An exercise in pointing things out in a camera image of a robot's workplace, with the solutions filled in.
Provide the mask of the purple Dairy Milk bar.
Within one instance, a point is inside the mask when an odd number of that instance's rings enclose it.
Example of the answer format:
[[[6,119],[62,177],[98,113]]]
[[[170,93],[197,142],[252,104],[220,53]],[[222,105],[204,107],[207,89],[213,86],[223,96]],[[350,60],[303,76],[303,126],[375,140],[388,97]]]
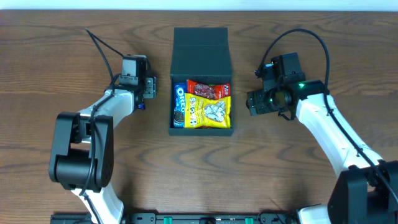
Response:
[[[145,110],[145,109],[146,109],[146,106],[145,106],[144,102],[142,102],[142,103],[139,103],[139,104],[138,104],[137,108],[138,108],[139,110]]]

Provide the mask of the blue Oreo cookie pack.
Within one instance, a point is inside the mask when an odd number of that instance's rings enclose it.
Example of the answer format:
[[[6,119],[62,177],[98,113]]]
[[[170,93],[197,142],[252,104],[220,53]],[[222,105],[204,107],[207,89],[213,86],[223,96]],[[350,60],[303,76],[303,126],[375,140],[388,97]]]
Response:
[[[173,113],[173,123],[174,128],[184,128],[185,124],[185,94],[187,92],[187,83],[176,83],[174,85],[174,113]]]

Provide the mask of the red snack bag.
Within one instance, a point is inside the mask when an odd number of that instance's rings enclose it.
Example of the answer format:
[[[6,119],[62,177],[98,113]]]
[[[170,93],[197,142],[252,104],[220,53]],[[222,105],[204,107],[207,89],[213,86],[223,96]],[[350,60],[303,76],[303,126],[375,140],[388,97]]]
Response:
[[[219,100],[231,95],[230,84],[207,85],[187,80],[187,92],[209,100]]]

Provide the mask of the dark green gift box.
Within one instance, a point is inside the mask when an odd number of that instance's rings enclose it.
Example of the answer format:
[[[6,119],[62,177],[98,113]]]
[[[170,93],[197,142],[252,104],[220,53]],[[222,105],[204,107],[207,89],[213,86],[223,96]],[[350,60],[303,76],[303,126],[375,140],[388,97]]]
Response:
[[[187,80],[199,83],[233,83],[233,69],[226,27],[176,27],[170,66],[169,134],[171,136],[231,136],[234,129],[174,127],[174,85]]]

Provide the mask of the yellow nut snack bag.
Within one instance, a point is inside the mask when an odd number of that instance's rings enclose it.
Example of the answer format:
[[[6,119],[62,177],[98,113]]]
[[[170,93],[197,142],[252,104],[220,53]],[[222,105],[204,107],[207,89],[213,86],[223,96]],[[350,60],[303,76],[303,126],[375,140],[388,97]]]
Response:
[[[210,100],[191,93],[185,94],[184,128],[222,128],[231,127],[231,97]]]

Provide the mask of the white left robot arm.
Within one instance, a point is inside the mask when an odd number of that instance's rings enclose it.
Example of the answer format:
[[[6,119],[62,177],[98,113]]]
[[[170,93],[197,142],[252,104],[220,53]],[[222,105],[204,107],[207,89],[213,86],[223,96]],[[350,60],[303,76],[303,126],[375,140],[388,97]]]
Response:
[[[55,122],[49,177],[76,195],[88,213],[53,214],[51,223],[125,223],[124,204],[110,181],[114,168],[114,129],[144,100],[157,94],[145,55],[125,55],[121,73],[104,95],[78,112],[62,112]]]

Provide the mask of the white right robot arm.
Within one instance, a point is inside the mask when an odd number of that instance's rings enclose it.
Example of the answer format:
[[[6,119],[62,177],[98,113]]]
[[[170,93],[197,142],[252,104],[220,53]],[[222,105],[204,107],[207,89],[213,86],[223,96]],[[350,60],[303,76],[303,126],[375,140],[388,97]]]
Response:
[[[272,58],[255,72],[250,114],[298,119],[317,140],[338,178],[325,205],[296,211],[297,223],[397,223],[397,161],[385,161],[344,119],[326,85],[307,80],[296,53]]]

